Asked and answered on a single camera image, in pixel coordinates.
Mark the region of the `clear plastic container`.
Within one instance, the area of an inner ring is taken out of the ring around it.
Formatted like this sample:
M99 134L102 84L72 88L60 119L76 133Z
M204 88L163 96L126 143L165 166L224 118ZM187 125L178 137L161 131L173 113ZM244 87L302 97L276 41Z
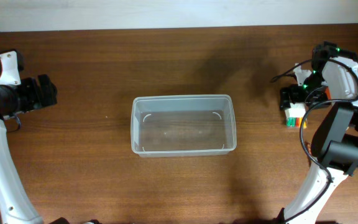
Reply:
M217 156L236 147L229 95L143 96L133 101L131 148L140 157Z

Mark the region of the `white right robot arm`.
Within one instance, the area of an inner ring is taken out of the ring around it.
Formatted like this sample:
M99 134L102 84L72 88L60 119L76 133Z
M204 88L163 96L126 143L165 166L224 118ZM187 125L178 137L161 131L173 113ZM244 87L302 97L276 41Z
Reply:
M358 169L358 56L332 42L313 48L311 70L298 63L271 79L280 89L286 125L298 128L310 169L295 199L274 223L316 223L338 185Z

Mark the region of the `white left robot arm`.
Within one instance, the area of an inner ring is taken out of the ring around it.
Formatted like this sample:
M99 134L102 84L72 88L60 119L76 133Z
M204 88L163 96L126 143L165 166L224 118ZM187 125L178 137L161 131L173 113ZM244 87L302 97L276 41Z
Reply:
M43 223L12 161L5 120L57 104L57 88L48 75L0 85L0 223Z

